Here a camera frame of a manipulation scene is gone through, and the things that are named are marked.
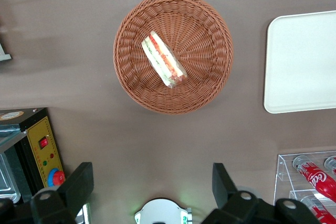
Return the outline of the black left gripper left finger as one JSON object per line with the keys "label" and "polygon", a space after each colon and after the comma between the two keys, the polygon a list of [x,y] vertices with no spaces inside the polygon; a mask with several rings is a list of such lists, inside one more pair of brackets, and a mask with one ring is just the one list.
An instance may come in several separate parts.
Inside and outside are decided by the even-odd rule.
{"label": "black left gripper left finger", "polygon": [[44,188],[24,204],[1,199],[1,223],[75,223],[93,189],[93,165],[83,162],[62,185]]}

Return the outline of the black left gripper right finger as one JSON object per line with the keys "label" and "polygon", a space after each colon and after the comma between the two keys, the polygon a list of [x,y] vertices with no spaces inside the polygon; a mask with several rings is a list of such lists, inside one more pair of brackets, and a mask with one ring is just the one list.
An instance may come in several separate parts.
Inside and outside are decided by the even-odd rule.
{"label": "black left gripper right finger", "polygon": [[225,166],[213,164],[212,191],[217,204],[202,223],[319,223],[303,203],[281,198],[275,205],[238,190]]}

